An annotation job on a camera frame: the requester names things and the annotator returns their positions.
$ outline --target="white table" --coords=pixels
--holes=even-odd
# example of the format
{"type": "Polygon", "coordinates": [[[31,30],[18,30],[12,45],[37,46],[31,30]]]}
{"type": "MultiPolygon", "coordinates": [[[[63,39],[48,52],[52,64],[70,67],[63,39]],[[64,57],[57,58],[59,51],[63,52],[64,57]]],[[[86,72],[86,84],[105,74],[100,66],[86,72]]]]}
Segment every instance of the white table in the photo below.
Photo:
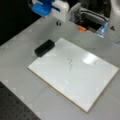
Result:
{"type": "Polygon", "coordinates": [[[42,120],[118,120],[120,72],[86,114],[27,69],[37,57],[34,49],[48,39],[63,37],[120,67],[120,46],[91,32],[80,32],[67,22],[56,26],[53,18],[36,21],[0,47],[0,80],[42,120]]]}

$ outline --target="wire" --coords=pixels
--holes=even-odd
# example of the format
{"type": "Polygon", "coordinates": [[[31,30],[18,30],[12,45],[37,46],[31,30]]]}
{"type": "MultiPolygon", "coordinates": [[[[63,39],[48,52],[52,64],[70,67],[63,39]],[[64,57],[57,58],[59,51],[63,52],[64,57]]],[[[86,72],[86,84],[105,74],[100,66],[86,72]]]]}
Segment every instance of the wire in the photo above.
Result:
{"type": "Polygon", "coordinates": [[[32,6],[33,6],[32,0],[28,0],[28,6],[29,6],[30,8],[32,8],[32,6]]]}
{"type": "Polygon", "coordinates": [[[101,16],[101,15],[98,15],[98,14],[96,14],[96,13],[93,13],[93,12],[91,12],[91,11],[84,11],[84,10],[82,10],[82,11],[80,11],[80,12],[90,13],[90,14],[96,15],[96,16],[102,18],[104,21],[109,22],[105,17],[103,17],[103,16],[101,16]]]}

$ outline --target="black eraser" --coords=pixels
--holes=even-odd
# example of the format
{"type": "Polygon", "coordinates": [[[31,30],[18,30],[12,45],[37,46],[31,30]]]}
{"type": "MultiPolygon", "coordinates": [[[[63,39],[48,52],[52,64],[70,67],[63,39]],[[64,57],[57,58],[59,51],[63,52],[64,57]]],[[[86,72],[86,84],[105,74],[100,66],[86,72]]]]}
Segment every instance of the black eraser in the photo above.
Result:
{"type": "Polygon", "coordinates": [[[55,43],[52,40],[47,40],[41,46],[35,49],[35,53],[38,57],[42,57],[46,54],[49,50],[51,50],[55,46],[55,43]]]}

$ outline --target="white board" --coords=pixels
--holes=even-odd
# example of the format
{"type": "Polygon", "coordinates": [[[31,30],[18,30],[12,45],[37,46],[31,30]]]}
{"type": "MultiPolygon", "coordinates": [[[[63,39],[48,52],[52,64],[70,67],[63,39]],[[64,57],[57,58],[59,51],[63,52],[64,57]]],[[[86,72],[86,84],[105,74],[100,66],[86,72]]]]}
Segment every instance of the white board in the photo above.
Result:
{"type": "Polygon", "coordinates": [[[28,68],[86,112],[119,70],[63,38],[28,68]]]}

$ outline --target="gray floor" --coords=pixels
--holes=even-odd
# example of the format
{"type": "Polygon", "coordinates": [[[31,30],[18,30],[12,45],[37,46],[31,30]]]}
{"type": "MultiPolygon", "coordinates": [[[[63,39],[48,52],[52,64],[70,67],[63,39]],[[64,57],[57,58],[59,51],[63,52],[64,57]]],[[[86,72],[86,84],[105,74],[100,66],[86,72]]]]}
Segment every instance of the gray floor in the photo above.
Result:
{"type": "Polygon", "coordinates": [[[0,82],[0,120],[40,120],[0,82]]]}

